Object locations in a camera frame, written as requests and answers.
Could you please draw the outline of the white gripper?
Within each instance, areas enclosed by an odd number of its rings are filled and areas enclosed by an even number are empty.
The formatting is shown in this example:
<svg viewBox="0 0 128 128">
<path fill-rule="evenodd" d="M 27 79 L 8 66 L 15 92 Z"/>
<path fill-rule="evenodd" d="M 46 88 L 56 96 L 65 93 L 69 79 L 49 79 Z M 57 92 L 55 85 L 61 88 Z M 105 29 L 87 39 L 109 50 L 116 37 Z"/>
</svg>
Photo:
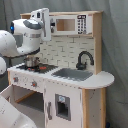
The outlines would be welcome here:
<svg viewBox="0 0 128 128">
<path fill-rule="evenodd" d="M 31 12 L 31 19 L 36 20 L 40 23 L 41 30 L 41 39 L 43 41 L 51 40 L 51 28 L 50 28 L 50 17 L 49 17 L 49 9 L 42 8 Z"/>
</svg>

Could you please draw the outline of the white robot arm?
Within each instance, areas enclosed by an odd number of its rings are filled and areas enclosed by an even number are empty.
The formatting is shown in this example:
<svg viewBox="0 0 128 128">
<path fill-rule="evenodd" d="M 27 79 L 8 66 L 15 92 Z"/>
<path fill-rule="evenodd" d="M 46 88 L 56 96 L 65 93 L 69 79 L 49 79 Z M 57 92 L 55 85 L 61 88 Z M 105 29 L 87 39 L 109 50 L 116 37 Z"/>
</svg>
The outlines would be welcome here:
<svg viewBox="0 0 128 128">
<path fill-rule="evenodd" d="M 31 12 L 29 19 L 13 20 L 10 31 L 0 30 L 0 77 L 6 72 L 5 57 L 19 57 L 40 50 L 40 41 L 50 41 L 49 9 Z M 0 128 L 37 128 L 0 94 Z"/>
</svg>

